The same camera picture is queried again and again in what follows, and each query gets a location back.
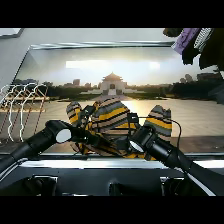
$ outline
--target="building roof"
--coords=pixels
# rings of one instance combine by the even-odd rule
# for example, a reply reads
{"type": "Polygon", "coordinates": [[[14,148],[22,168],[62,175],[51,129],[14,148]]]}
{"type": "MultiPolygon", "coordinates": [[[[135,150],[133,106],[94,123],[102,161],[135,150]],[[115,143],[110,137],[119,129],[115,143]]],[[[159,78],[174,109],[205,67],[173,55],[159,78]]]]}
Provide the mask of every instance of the building roof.
{"type": "Polygon", "coordinates": [[[118,75],[115,75],[112,72],[110,75],[104,77],[103,81],[122,81],[122,78],[120,76],[118,76],[118,75]]]}

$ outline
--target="striped cloth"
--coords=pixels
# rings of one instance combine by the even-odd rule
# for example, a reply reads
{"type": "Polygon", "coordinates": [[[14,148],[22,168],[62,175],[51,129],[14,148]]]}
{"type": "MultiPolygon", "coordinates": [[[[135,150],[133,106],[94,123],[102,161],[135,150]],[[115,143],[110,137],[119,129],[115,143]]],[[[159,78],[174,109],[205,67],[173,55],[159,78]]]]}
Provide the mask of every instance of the striped cloth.
{"type": "MultiPolygon", "coordinates": [[[[127,140],[140,127],[140,124],[128,123],[127,114],[130,110],[116,98],[105,100],[104,102],[95,102],[95,112],[91,115],[90,121],[82,118],[82,108],[78,102],[71,102],[67,107],[67,114],[70,123],[75,127],[85,127],[92,134],[98,134],[110,142],[110,146],[101,145],[97,148],[91,145],[72,143],[75,151],[87,154],[95,152],[103,156],[119,155],[125,158],[145,158],[141,152],[133,152],[127,155],[126,151],[117,150],[119,140],[127,140]]],[[[156,131],[164,140],[169,141],[172,131],[172,123],[164,117],[171,117],[171,112],[164,110],[157,105],[149,113],[144,126],[153,125],[156,131]]]]}
{"type": "Polygon", "coordinates": [[[201,28],[201,31],[195,40],[194,48],[197,48],[200,52],[202,52],[213,31],[214,28],[201,28]]]}

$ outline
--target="yellow stripe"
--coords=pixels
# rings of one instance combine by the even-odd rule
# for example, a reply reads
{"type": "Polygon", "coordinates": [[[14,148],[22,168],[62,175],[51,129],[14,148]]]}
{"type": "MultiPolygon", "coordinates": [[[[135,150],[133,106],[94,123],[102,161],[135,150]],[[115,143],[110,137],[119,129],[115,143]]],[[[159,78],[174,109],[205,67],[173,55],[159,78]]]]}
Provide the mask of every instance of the yellow stripe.
{"type": "Polygon", "coordinates": [[[154,124],[157,124],[163,128],[166,128],[166,129],[172,129],[172,124],[166,124],[164,123],[163,121],[159,121],[155,118],[146,118],[147,121],[151,122],[151,123],[154,123],[154,124]]]}
{"type": "MultiPolygon", "coordinates": [[[[120,126],[117,126],[116,128],[129,128],[129,127],[128,127],[128,123],[124,123],[120,126]]],[[[130,128],[136,129],[136,127],[133,123],[130,123],[130,128]]]]}
{"type": "Polygon", "coordinates": [[[120,114],[122,112],[125,112],[127,111],[127,109],[125,108],[118,108],[116,110],[113,110],[112,112],[108,113],[108,114],[103,114],[103,115],[100,115],[99,116],[99,120],[102,121],[102,120],[105,120],[105,119],[108,119],[108,118],[111,118],[117,114],[120,114]]]}
{"type": "Polygon", "coordinates": [[[73,122],[75,122],[75,121],[78,120],[78,118],[79,118],[78,113],[79,112],[80,112],[80,109],[79,108],[78,109],[75,109],[76,115],[74,117],[72,117],[72,118],[69,119],[71,123],[73,123],[73,122]]]}

